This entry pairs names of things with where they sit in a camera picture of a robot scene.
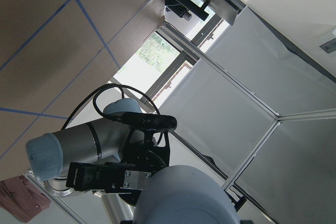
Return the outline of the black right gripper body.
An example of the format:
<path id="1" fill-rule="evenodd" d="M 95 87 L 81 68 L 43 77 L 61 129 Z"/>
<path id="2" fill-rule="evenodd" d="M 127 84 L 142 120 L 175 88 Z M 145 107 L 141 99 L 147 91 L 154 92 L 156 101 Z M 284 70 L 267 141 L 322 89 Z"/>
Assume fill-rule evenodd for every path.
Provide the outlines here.
<path id="1" fill-rule="evenodd" d="M 158 171 L 169 166 L 170 143 L 168 133 L 160 133 L 164 146 L 153 138 L 153 132 L 141 132 L 131 129 L 123 148 L 121 165 L 117 171 L 117 193 L 127 204 L 135 206 L 142 189 L 126 186 L 126 172 L 146 172 L 152 177 Z"/>

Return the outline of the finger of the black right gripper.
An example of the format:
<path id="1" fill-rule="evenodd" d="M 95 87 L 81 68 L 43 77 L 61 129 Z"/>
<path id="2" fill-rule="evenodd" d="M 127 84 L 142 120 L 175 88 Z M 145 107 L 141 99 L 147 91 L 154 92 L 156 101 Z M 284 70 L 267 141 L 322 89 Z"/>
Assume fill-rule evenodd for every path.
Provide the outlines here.
<path id="1" fill-rule="evenodd" d="M 152 171 L 133 164 L 70 163 L 66 186 L 75 191 L 103 190 L 107 193 L 131 193 L 144 189 Z"/>

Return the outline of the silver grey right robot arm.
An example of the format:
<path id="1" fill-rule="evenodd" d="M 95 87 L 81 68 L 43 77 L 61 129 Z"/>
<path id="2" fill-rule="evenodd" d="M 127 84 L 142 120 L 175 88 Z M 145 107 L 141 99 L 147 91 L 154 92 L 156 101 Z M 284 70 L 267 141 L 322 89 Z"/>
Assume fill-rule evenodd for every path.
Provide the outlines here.
<path id="1" fill-rule="evenodd" d="M 135 207 L 133 223 L 149 223 L 153 207 L 149 186 L 170 163 L 170 144 L 160 146 L 156 134 L 168 138 L 176 118 L 143 113 L 131 98 L 107 105 L 101 118 L 27 142 L 35 177 L 64 179 L 75 191 L 117 194 Z"/>

